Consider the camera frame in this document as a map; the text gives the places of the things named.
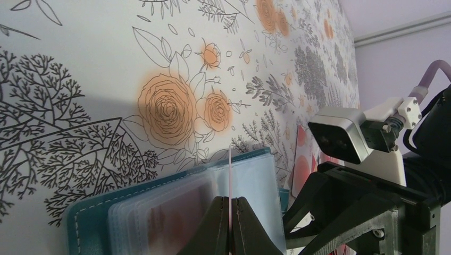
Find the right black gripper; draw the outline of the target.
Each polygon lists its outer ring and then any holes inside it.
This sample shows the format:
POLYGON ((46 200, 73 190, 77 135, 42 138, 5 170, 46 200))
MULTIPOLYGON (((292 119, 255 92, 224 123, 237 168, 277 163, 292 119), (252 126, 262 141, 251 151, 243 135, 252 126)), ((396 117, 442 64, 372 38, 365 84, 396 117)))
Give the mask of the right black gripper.
POLYGON ((442 183, 427 170, 407 168, 407 186, 334 163, 311 174, 283 216, 286 239, 312 213, 317 236, 300 254, 330 254, 342 245, 357 254, 438 254, 442 183))

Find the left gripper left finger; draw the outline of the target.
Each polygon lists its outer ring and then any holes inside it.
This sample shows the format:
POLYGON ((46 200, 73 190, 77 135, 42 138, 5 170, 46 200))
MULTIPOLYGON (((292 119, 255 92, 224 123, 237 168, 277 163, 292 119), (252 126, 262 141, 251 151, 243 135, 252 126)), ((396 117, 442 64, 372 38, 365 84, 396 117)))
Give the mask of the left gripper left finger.
POLYGON ((229 254, 229 198, 215 197, 179 255, 229 254))

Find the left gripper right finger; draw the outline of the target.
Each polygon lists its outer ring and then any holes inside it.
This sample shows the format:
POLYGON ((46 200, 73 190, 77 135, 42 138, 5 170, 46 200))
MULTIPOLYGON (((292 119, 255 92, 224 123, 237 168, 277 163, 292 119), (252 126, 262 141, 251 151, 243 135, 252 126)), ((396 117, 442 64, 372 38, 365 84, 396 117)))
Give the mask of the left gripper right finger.
POLYGON ((232 199, 231 207, 232 254, 282 254, 268 236, 246 198, 232 199))

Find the teal card holder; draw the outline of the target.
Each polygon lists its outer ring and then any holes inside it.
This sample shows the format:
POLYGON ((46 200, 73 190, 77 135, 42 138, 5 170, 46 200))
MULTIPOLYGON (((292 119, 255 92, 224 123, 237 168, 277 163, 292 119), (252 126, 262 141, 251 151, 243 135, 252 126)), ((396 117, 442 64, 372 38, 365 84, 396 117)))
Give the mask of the teal card holder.
MULTIPOLYGON (((66 214, 68 254, 176 254, 194 235, 215 197, 228 196, 228 154, 162 179, 81 200, 66 214)), ((269 148, 232 158, 232 197, 244 197, 286 254, 279 190, 269 148)))

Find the white card with red circle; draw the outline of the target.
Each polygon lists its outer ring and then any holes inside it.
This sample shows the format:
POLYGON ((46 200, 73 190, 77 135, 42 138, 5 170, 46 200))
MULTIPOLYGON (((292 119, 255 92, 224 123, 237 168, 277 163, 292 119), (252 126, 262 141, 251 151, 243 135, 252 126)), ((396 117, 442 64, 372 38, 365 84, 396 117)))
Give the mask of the white card with red circle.
POLYGON ((228 209, 228 237, 229 237, 229 244, 228 244, 228 250, 229 255, 232 255, 233 252, 233 245, 232 245, 232 155, 231 155, 231 146, 228 148, 228 202, 229 202, 229 209, 228 209))

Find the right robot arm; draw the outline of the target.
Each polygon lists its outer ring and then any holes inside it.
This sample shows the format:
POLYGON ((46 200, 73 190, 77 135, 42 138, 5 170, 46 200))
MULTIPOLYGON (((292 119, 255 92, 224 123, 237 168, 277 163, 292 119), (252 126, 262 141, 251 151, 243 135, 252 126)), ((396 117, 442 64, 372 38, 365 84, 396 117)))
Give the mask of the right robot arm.
POLYGON ((450 89, 423 110, 403 141, 407 185, 356 167, 326 162, 312 173, 283 217, 286 244, 301 254, 332 254, 343 245, 357 254, 438 254, 440 211, 450 203, 450 89))

